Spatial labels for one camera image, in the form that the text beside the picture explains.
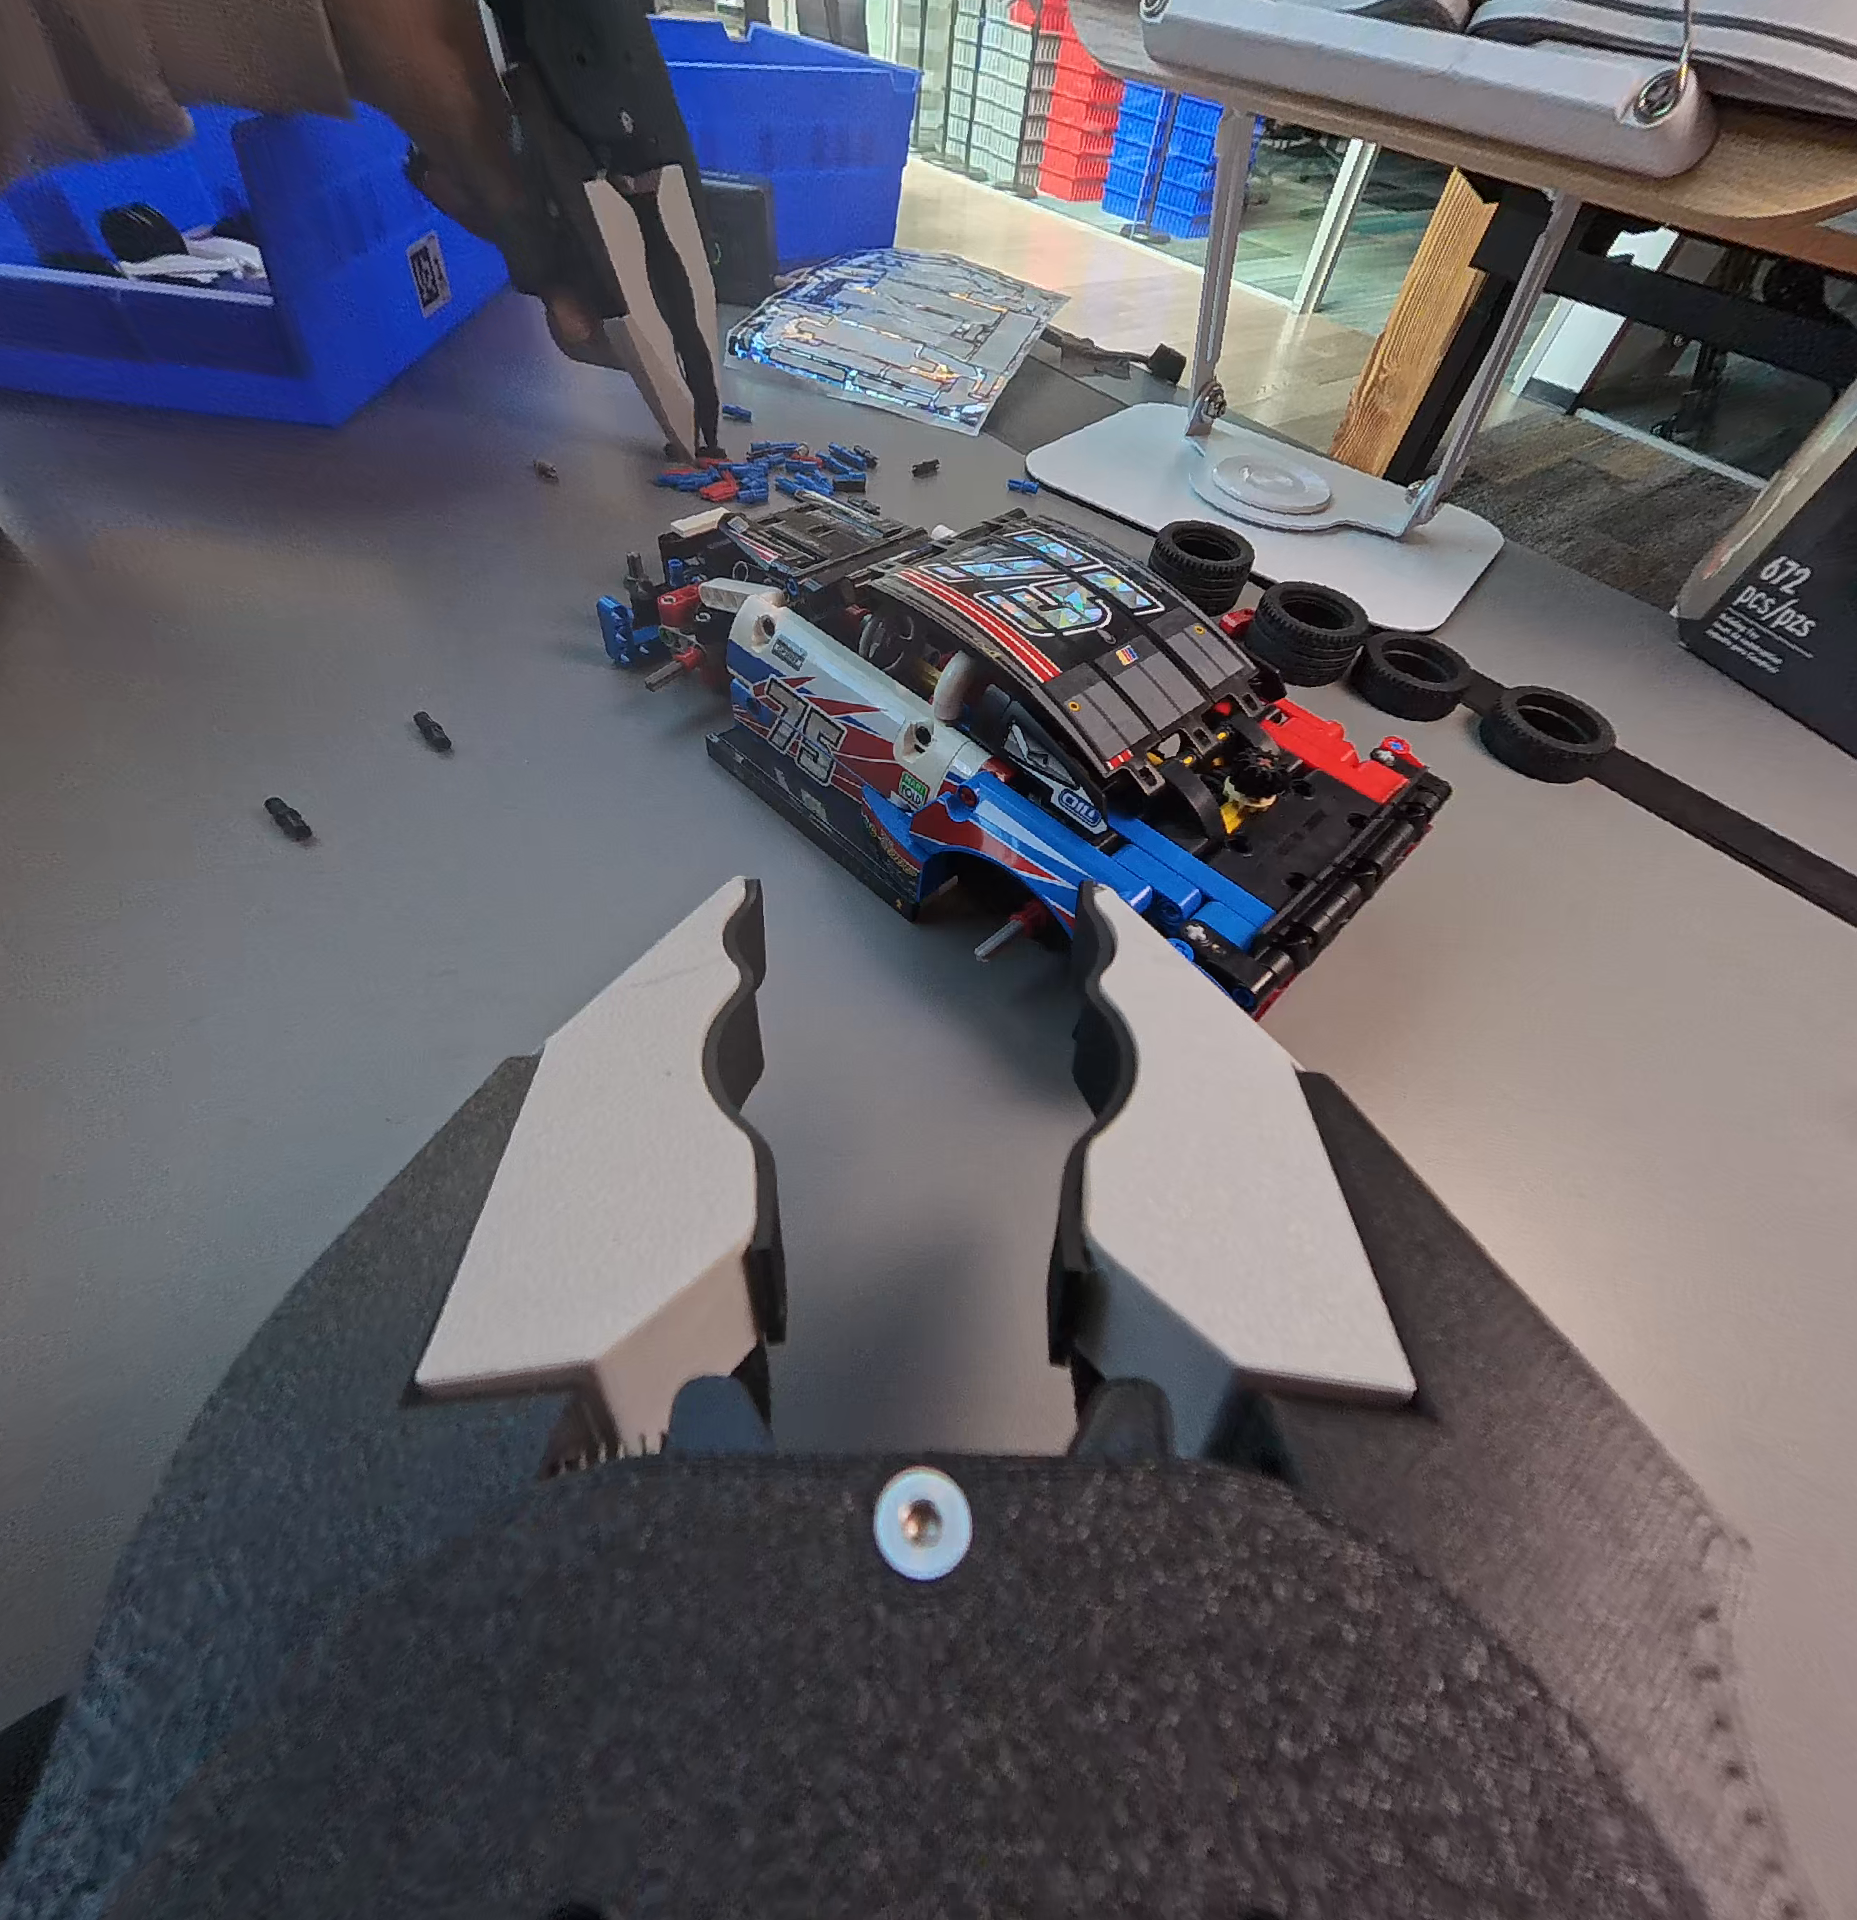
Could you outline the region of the pile of small plastic pins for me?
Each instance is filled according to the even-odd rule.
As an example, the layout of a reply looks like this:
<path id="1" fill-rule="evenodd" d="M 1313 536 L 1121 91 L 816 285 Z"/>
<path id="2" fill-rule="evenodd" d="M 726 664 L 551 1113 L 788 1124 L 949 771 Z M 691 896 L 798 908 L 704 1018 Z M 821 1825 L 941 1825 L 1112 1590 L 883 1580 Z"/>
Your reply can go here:
<path id="1" fill-rule="evenodd" d="M 699 451 L 655 475 L 655 486 L 722 507 L 762 507 L 772 493 L 862 495 L 878 458 L 850 443 L 752 443 L 742 454 Z"/>

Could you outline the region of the holographic sticker sheet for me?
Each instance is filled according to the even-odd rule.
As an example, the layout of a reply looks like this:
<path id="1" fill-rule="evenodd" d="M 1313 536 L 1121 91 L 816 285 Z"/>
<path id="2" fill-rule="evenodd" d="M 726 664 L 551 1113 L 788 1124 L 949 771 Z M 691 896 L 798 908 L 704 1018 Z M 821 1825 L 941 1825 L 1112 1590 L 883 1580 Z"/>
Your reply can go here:
<path id="1" fill-rule="evenodd" d="M 953 253 L 862 248 L 788 273 L 726 355 L 977 441 L 1065 307 Z"/>

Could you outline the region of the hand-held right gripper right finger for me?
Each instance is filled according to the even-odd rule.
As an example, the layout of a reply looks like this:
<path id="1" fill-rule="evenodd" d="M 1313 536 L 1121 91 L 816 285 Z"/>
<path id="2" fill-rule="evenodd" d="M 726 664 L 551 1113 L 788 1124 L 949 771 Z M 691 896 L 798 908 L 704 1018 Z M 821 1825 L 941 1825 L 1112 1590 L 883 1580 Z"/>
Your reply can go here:
<path id="1" fill-rule="evenodd" d="M 1215 1449 L 1255 1393 L 1412 1407 L 1297 1061 L 1112 886 L 1077 891 L 1069 964 L 1085 1127 L 1062 1160 L 1046 1347 L 1077 1407 L 1143 1382 L 1179 1449 Z"/>

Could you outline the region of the wooden post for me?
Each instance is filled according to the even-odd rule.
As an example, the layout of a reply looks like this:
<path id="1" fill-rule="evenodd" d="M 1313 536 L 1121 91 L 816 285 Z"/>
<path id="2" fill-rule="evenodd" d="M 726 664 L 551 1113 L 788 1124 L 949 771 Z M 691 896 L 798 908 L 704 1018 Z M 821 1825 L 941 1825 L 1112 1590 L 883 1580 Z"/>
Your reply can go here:
<path id="1" fill-rule="evenodd" d="M 1360 373 L 1331 458 L 1383 476 L 1412 443 L 1416 417 L 1475 310 L 1484 272 L 1475 253 L 1492 225 L 1492 201 L 1450 171 L 1390 319 Z"/>

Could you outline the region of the toy brick race car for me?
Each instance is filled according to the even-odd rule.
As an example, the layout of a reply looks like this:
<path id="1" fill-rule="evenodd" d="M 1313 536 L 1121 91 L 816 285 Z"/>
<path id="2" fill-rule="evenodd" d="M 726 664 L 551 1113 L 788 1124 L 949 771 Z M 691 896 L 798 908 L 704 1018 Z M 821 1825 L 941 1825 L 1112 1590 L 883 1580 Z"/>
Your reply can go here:
<path id="1" fill-rule="evenodd" d="M 599 602 L 647 690 L 726 696 L 712 762 L 916 920 L 968 881 L 978 956 L 1124 897 L 1261 1017 L 1431 834 L 1450 783 L 1372 755 L 1252 654 L 1250 610 L 1022 507 L 963 533 L 798 493 L 673 520 Z"/>

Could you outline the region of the grey striped object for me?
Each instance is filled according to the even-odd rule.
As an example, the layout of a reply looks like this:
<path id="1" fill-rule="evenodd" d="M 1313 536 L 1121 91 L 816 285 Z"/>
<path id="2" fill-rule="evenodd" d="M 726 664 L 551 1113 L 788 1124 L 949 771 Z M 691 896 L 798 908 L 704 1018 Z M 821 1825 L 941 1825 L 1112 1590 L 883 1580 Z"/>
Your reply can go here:
<path id="1" fill-rule="evenodd" d="M 1857 2 L 1477 2 L 1471 33 L 1688 57 L 1712 97 L 1857 121 Z"/>

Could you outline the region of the black toy tire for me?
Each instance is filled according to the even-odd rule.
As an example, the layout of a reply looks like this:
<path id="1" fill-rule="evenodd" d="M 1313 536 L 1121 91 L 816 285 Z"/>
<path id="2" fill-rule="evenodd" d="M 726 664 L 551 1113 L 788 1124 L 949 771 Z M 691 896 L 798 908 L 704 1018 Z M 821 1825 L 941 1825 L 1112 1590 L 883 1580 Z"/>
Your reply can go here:
<path id="1" fill-rule="evenodd" d="M 1492 762 L 1549 785 L 1593 780 L 1614 755 L 1610 719 L 1551 687 L 1501 687 L 1490 696 L 1477 733 Z"/>
<path id="2" fill-rule="evenodd" d="M 1169 520 L 1146 567 L 1194 608 L 1225 618 L 1252 584 L 1252 541 L 1215 520 Z"/>
<path id="3" fill-rule="evenodd" d="M 1373 630 L 1351 664 L 1346 687 L 1406 722 L 1434 722 L 1464 705 L 1475 667 L 1431 632 Z"/>
<path id="4" fill-rule="evenodd" d="M 1346 592 L 1271 584 L 1252 608 L 1245 649 L 1286 687 L 1331 687 L 1346 680 L 1367 636 L 1372 618 Z"/>

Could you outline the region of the shelf of storage bins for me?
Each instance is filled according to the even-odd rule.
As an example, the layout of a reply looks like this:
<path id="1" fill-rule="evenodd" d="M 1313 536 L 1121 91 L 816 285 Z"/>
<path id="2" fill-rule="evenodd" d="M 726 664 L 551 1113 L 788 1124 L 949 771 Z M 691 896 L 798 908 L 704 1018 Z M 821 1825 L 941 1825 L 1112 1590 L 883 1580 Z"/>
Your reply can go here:
<path id="1" fill-rule="evenodd" d="M 1222 105 L 1117 77 L 1069 2 L 916 2 L 899 41 L 923 77 L 920 157 L 1140 243 L 1208 238 Z"/>

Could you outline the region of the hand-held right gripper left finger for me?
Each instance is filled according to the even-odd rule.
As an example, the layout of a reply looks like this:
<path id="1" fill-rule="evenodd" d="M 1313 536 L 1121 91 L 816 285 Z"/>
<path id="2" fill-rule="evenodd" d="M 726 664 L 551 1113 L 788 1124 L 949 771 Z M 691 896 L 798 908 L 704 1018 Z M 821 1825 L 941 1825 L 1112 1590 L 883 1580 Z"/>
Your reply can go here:
<path id="1" fill-rule="evenodd" d="M 788 1331 L 767 1058 L 767 903 L 721 886 L 544 1045 L 414 1368 L 418 1404 L 564 1396 L 657 1453 L 699 1379 L 747 1384 Z"/>

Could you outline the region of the black box device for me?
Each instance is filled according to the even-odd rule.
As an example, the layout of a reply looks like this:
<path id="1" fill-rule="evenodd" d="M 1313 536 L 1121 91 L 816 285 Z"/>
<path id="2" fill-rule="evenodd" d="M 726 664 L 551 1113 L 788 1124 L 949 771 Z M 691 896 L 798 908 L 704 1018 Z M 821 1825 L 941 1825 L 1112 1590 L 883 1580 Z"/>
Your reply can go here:
<path id="1" fill-rule="evenodd" d="M 779 273 L 772 185 L 701 171 L 701 201 L 716 301 L 762 307 L 772 295 Z"/>

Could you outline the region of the white desk lamp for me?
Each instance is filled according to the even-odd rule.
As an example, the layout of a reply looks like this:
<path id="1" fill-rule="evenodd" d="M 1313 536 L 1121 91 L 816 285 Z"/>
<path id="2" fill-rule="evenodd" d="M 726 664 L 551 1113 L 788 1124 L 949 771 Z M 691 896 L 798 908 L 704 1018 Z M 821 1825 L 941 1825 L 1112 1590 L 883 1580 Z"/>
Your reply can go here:
<path id="1" fill-rule="evenodd" d="M 1656 180 L 1687 174 L 1714 145 L 1714 110 L 1696 74 L 1696 6 L 1683 2 L 1678 19 L 1678 49 L 1643 57 L 1563 41 L 1521 49 L 1471 28 L 1418 28 L 1316 2 L 1140 6 L 1143 49 L 1164 67 L 1192 69 L 1204 86 L 1325 85 L 1344 110 L 1434 110 L 1442 132 L 1501 141 L 1531 134 L 1542 157 Z M 1229 533 L 1261 536 L 1259 559 L 1278 581 L 1331 584 L 1365 600 L 1383 622 L 1438 630 L 1501 553 L 1492 524 L 1446 498 L 1508 385 L 1584 204 L 1563 187 L 1549 191 L 1547 225 L 1467 381 L 1441 463 L 1401 488 L 1222 420 L 1215 365 L 1250 159 L 1252 132 L 1239 113 L 1229 113 L 1220 150 L 1229 206 L 1211 239 L 1225 257 L 1204 266 L 1196 395 L 1189 413 L 1152 403 L 1102 417 L 1036 450 L 1033 475 L 1143 529 L 1206 507 Z"/>

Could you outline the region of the person's left forearm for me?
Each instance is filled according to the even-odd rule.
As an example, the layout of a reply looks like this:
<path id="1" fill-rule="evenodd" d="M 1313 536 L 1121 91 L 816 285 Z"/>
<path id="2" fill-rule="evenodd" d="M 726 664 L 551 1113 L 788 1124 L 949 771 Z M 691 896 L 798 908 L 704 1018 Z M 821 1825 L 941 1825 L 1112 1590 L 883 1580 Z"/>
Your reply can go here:
<path id="1" fill-rule="evenodd" d="M 344 114 L 325 2 L 0 2 L 0 194 L 180 147 L 194 105 Z"/>

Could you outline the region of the black cardboard box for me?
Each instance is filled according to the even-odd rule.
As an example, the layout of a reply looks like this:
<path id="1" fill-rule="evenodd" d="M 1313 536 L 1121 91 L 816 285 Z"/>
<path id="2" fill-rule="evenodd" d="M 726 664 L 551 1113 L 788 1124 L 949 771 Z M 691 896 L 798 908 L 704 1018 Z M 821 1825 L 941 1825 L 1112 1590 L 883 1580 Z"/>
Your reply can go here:
<path id="1" fill-rule="evenodd" d="M 1857 381 L 1678 600 L 1683 644 L 1857 762 Z"/>

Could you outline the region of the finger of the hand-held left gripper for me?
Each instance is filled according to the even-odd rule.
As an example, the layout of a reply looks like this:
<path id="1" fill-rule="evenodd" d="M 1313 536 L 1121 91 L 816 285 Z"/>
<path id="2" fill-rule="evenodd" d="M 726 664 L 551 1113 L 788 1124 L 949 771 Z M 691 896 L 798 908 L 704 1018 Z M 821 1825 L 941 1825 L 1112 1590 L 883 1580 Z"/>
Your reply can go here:
<path id="1" fill-rule="evenodd" d="M 627 372 L 673 458 L 721 451 L 721 326 L 699 198 L 682 166 L 586 180 L 586 235 L 607 286 L 605 365 Z"/>

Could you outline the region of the large blue storage bin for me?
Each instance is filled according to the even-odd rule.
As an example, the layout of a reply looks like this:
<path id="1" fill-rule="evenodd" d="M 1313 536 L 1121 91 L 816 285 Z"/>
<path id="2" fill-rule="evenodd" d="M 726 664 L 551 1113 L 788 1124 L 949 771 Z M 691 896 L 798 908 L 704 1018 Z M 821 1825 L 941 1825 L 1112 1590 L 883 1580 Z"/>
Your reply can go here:
<path id="1" fill-rule="evenodd" d="M 505 291 L 501 257 L 405 171 L 381 113 L 194 110 L 190 145 L 77 161 L 0 198 L 0 390 L 334 427 Z M 263 276 L 102 273 L 102 219 L 234 225 Z"/>

